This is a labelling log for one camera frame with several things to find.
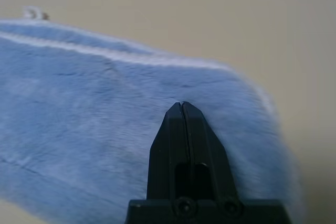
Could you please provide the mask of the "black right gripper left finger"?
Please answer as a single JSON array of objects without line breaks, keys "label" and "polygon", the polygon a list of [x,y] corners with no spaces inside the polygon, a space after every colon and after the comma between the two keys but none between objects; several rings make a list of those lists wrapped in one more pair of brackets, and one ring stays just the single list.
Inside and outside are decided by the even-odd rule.
[{"label": "black right gripper left finger", "polygon": [[180,103],[170,107],[150,148],[147,199],[175,200],[186,196],[190,155]]}]

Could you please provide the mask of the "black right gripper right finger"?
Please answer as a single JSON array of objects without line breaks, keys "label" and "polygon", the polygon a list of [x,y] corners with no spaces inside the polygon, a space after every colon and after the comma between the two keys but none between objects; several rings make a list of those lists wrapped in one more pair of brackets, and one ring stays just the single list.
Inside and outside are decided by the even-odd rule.
[{"label": "black right gripper right finger", "polygon": [[191,186],[198,200],[238,201],[224,146],[200,109],[183,103],[191,158]]}]

